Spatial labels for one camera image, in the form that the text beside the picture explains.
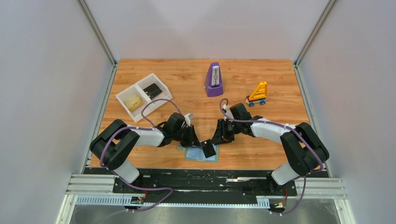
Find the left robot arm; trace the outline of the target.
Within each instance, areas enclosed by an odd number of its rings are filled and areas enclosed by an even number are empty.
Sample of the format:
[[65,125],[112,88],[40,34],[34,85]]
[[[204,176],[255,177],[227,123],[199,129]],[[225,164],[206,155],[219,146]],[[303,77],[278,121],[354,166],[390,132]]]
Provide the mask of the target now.
[[90,143],[89,150],[99,158],[101,166],[125,180],[125,187],[130,192],[137,193],[143,187],[143,180],[127,159],[133,147],[163,147],[173,141],[178,141],[184,148],[201,147],[194,126],[188,123],[188,119],[175,112],[167,121],[153,128],[135,127],[116,119]]

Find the green card holder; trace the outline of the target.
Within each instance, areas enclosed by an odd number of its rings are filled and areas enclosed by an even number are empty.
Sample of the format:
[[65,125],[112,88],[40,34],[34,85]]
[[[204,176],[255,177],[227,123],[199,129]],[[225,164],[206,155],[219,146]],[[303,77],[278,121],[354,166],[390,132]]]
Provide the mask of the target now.
[[189,161],[203,161],[203,162],[218,162],[219,160],[219,146],[213,145],[215,155],[206,158],[201,148],[197,147],[182,147],[180,144],[177,148],[184,152],[184,159]]

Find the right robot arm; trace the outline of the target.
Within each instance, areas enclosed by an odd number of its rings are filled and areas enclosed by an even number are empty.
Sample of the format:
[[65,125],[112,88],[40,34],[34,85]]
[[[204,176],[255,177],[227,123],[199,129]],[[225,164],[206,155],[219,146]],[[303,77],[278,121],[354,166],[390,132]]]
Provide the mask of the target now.
[[267,190],[273,195],[284,191],[286,183],[313,171],[320,171],[330,157],[321,139],[306,122],[289,125],[262,116],[253,117],[242,103],[229,107],[226,98],[220,101],[219,108],[224,118],[217,122],[211,139],[214,145],[231,143],[235,140],[235,135],[241,133],[267,139],[283,147],[287,162],[267,176]]

